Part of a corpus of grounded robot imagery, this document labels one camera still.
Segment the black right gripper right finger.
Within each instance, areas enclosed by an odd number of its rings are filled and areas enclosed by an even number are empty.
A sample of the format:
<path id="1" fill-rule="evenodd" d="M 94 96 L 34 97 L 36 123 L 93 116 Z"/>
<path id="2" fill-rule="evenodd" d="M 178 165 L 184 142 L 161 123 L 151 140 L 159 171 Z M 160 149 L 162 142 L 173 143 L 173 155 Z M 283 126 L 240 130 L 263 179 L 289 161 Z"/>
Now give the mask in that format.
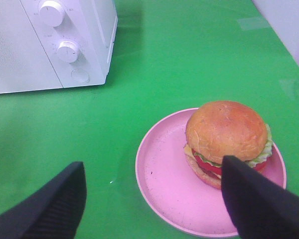
<path id="1" fill-rule="evenodd" d="M 221 192 L 242 239 L 299 239 L 299 196 L 235 156 L 224 156 Z"/>

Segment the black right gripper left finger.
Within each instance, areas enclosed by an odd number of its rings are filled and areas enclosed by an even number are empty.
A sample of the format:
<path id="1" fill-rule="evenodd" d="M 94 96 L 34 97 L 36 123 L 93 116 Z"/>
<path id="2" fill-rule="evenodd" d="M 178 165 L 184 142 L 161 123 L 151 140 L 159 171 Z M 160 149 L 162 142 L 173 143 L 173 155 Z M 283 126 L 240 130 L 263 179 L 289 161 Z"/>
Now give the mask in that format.
<path id="1" fill-rule="evenodd" d="M 83 162 L 72 162 L 0 215 L 0 239 L 72 239 L 86 205 Z"/>

